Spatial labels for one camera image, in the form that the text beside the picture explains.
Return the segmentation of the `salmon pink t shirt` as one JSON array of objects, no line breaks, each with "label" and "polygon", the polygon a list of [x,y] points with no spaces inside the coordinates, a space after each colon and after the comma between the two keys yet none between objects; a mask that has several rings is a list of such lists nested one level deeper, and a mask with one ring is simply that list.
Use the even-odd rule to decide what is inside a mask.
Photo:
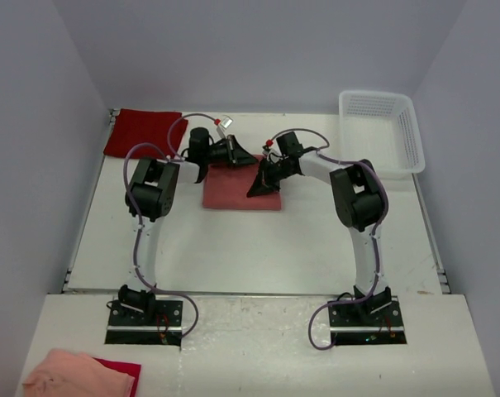
[{"label": "salmon pink t shirt", "polygon": [[213,210],[280,211],[280,193],[253,198],[246,196],[263,156],[255,155],[255,158],[256,164],[240,168],[210,165],[203,181],[202,206]]}]

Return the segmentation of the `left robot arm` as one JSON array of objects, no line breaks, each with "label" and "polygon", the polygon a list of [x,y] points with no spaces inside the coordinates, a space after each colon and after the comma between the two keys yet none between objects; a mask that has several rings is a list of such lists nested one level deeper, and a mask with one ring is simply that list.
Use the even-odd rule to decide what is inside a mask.
[{"label": "left robot arm", "polygon": [[125,203],[136,220],[132,272],[137,286],[123,285],[118,291],[118,301],[140,325],[151,323],[159,313],[155,296],[164,291],[147,274],[155,273],[160,229],[173,207],[178,182],[201,184],[209,180],[211,170],[247,170],[258,164],[257,157],[245,150],[233,135],[214,141],[204,127],[191,130],[184,153],[180,158],[169,159],[158,146],[142,142],[125,156]]}]

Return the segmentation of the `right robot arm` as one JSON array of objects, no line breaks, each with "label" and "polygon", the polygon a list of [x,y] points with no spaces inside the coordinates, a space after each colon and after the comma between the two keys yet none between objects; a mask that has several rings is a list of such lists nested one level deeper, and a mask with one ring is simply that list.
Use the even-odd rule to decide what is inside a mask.
[{"label": "right robot arm", "polygon": [[318,179],[331,186],[336,215],[350,233],[355,258],[353,298],[346,303],[364,325],[383,316],[391,304],[391,291],[383,274],[380,232],[388,214],[388,196],[368,160],[337,160],[322,148],[303,146],[294,131],[267,140],[263,159],[247,196],[277,193],[280,183],[294,175]]}]

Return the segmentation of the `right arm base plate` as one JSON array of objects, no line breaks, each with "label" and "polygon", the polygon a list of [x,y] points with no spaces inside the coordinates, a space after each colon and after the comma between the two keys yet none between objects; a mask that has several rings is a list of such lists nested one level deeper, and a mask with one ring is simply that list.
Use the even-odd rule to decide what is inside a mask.
[{"label": "right arm base plate", "polygon": [[327,309],[333,347],[406,345],[407,337],[399,301],[375,313],[359,305],[333,305]]}]

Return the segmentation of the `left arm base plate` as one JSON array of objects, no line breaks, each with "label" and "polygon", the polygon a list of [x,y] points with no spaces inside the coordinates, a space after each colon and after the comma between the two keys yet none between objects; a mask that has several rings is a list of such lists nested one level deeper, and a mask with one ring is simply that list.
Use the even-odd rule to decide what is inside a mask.
[{"label": "left arm base plate", "polygon": [[105,344],[181,347],[182,301],[157,300],[153,314],[129,308],[117,299],[108,302],[107,308]]}]

